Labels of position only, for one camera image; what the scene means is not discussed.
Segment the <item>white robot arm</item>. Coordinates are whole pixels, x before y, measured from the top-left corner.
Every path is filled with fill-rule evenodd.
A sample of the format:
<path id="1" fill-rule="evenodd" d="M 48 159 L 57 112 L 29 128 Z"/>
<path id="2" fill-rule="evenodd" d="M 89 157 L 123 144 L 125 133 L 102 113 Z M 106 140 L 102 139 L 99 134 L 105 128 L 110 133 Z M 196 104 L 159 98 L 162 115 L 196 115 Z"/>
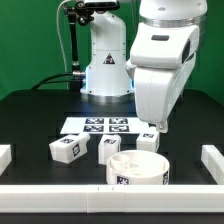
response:
<path id="1" fill-rule="evenodd" d="M 196 61 L 207 13 L 206 0 L 140 0 L 137 34 L 125 55 L 125 25 L 109 12 L 116 0 L 84 0 L 94 11 L 92 60 L 86 91 L 117 95 L 134 87 L 136 114 L 162 133 Z"/>

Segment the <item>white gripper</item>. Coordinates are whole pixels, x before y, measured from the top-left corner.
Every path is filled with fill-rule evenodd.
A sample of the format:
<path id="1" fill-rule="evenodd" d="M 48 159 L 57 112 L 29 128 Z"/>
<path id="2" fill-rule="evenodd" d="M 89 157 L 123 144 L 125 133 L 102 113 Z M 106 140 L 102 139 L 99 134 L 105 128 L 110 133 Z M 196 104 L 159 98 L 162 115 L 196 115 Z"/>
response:
<path id="1" fill-rule="evenodd" d="M 196 61 L 199 27 L 156 28 L 144 23 L 138 32 L 126 62 L 134 81 L 138 118 L 168 131 L 168 118 Z"/>

